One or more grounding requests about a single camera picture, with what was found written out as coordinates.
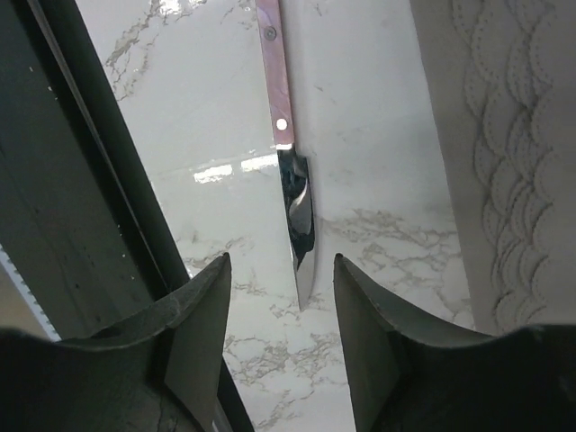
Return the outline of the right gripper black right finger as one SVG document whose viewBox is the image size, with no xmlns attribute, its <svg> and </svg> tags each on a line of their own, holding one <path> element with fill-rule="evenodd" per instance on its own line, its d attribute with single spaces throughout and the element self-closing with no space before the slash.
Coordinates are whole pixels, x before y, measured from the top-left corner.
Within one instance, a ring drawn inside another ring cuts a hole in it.
<svg viewBox="0 0 576 432">
<path fill-rule="evenodd" d="M 334 294 L 359 431 L 572 431 L 575 328 L 493 337 L 381 287 L 342 255 Z"/>
</svg>

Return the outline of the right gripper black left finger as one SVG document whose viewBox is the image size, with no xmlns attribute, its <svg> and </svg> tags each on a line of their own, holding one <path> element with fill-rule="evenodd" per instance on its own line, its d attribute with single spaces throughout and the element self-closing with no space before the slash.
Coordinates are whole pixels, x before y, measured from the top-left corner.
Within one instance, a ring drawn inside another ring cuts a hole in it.
<svg viewBox="0 0 576 432">
<path fill-rule="evenodd" d="M 50 342 L 3 328 L 2 430 L 210 430 L 230 288 L 222 255 L 92 337 Z"/>
</svg>

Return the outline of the grey placemat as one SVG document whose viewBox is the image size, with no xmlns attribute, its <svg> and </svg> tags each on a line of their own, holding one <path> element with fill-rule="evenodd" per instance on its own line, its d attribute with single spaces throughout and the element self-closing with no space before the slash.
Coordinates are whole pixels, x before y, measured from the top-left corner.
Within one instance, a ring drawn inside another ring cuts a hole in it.
<svg viewBox="0 0 576 432">
<path fill-rule="evenodd" d="M 575 4 L 414 1 L 476 327 L 575 321 Z"/>
</svg>

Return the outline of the knife pink handle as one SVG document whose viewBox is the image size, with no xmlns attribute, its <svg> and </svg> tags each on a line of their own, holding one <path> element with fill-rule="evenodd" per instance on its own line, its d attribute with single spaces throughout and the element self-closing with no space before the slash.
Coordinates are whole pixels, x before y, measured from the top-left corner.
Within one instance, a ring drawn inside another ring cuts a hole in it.
<svg viewBox="0 0 576 432">
<path fill-rule="evenodd" d="M 256 18 L 298 303 L 303 310 L 309 303 L 316 274 L 311 176 L 308 160 L 296 145 L 280 2 L 257 0 Z"/>
</svg>

